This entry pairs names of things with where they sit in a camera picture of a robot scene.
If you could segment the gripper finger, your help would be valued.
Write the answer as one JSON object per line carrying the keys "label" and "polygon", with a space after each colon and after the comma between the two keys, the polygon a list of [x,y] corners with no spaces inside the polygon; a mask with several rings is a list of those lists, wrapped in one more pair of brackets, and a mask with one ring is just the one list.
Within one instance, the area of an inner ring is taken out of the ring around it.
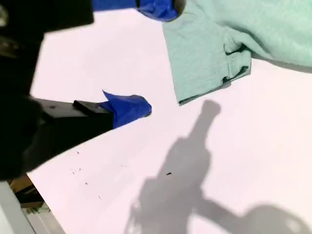
{"label": "gripper finger", "polygon": [[149,116],[152,107],[142,96],[104,93],[105,102],[73,103],[38,99],[43,113],[29,156],[38,163],[70,150],[103,133]]}
{"label": "gripper finger", "polygon": [[93,0],[94,11],[112,11],[133,8],[144,16],[170,22],[177,19],[183,12],[185,0]]}

